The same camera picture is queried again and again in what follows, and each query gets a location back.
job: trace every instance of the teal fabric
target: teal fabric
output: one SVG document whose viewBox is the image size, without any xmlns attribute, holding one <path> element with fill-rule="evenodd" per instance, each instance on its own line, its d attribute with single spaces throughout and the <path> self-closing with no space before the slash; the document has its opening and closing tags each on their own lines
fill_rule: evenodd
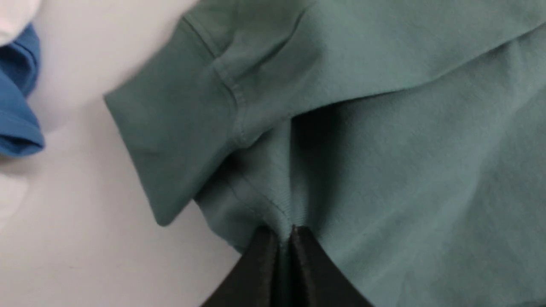
<svg viewBox="0 0 546 307">
<path fill-rule="evenodd" d="M 239 250 L 307 225 L 378 307 L 532 304 L 545 21 L 543 0 L 202 0 L 106 102 L 162 225 L 192 198 Z"/>
</svg>

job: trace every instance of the white fabric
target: white fabric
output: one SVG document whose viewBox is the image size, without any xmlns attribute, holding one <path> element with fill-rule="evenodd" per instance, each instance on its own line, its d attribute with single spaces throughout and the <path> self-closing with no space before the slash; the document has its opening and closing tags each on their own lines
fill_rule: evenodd
<svg viewBox="0 0 546 307">
<path fill-rule="evenodd" d="M 11 43 L 36 15 L 41 0 L 0 0 L 0 46 Z"/>
<path fill-rule="evenodd" d="M 19 209 L 27 189 L 26 178 L 0 173 L 0 232 Z"/>
</svg>

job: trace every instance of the sweatshirt sleeve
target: sweatshirt sleeve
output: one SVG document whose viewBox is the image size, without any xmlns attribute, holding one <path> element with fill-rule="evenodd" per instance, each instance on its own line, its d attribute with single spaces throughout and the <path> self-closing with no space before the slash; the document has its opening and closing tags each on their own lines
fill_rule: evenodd
<svg viewBox="0 0 546 307">
<path fill-rule="evenodd" d="M 182 19 L 137 76 L 105 96 L 157 222 L 168 225 L 233 150 L 235 103 Z"/>
</svg>

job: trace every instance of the stitching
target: stitching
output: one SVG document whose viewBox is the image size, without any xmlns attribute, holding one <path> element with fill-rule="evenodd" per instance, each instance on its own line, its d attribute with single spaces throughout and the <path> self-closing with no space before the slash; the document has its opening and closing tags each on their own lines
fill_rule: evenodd
<svg viewBox="0 0 546 307">
<path fill-rule="evenodd" d="M 246 184 L 248 184 L 248 186 L 251 187 L 252 190 L 253 190 L 256 194 L 258 194 L 258 195 L 260 195 L 261 197 L 263 197 L 265 200 L 268 201 L 268 203 L 269 203 L 271 206 L 273 206 L 275 209 L 277 209 L 277 211 L 280 212 L 280 213 L 282 214 L 282 216 L 283 216 L 284 219 L 288 222 L 288 224 L 290 224 L 290 225 L 292 224 L 292 220 L 288 217 L 288 215 L 286 214 L 286 212 L 284 212 L 284 210 L 282 210 L 280 206 L 278 206 L 273 200 L 271 200 L 268 196 L 266 196 L 262 191 L 260 191 L 258 188 L 256 188 L 256 187 L 251 183 L 251 181 L 250 181 L 248 178 L 245 177 L 244 173 L 235 165 L 235 163 L 233 163 L 233 162 L 228 162 L 228 161 L 226 161 L 226 162 L 230 164 L 231 168 L 232 168 L 234 171 L 236 171 L 236 172 L 239 173 L 239 177 L 240 177 L 241 179 L 243 179 L 243 180 L 246 182 Z"/>
<path fill-rule="evenodd" d="M 229 182 L 229 179 L 226 178 L 225 175 L 222 175 L 221 176 L 222 180 L 228 185 L 229 189 L 231 190 L 233 196 L 235 197 L 235 199 L 237 199 L 245 209 L 247 209 L 248 211 L 250 211 L 252 214 L 256 215 L 257 218 L 259 218 L 260 220 L 264 221 L 267 223 L 267 221 L 265 220 L 265 216 L 259 212 L 257 212 L 256 210 L 254 210 L 252 207 L 250 207 L 246 202 L 244 202 L 241 198 L 239 198 L 239 196 L 237 195 L 237 192 L 235 190 L 235 188 L 233 187 L 233 185 L 231 184 L 231 182 Z"/>
<path fill-rule="evenodd" d="M 185 17 L 187 23 L 195 29 L 195 33 L 201 38 L 203 43 L 209 48 L 213 49 L 214 61 L 212 66 L 216 70 L 216 73 L 224 83 L 224 85 L 230 90 L 235 100 L 235 105 L 238 111 L 236 112 L 234 128 L 235 142 L 238 146 L 243 147 L 246 144 L 246 134 L 244 118 L 246 115 L 247 100 L 239 84 L 229 73 L 228 66 L 220 59 L 218 46 L 212 40 L 210 33 L 206 30 L 203 24 L 192 14 L 188 14 Z"/>
</svg>

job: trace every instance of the green sweatshirt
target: green sweatshirt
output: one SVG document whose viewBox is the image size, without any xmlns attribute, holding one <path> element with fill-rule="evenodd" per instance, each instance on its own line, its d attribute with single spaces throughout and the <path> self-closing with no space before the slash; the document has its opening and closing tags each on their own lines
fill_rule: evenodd
<svg viewBox="0 0 546 307">
<path fill-rule="evenodd" d="M 545 21 L 544 0 L 202 0 L 106 102 L 161 225 L 194 198 L 239 250 L 309 226 L 377 307 L 532 303 Z"/>
</svg>

